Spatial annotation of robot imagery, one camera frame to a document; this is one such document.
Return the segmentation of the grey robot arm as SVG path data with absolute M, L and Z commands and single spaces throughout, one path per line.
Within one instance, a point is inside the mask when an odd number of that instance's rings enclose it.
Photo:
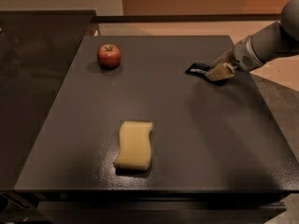
M 248 35 L 211 64 L 205 74 L 209 81 L 231 78 L 235 71 L 250 72 L 282 57 L 299 54 L 299 0 L 290 0 L 280 20 Z

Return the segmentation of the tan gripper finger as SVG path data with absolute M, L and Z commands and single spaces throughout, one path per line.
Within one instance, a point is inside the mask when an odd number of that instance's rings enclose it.
M 233 63 L 213 63 L 205 77 L 212 82 L 225 80 L 235 75 L 237 66 Z
M 229 49 L 226 52 L 224 52 L 219 58 L 214 60 L 210 65 L 212 67 L 216 67 L 219 64 L 231 63 L 233 61 L 233 59 L 234 59 L 233 50 Z

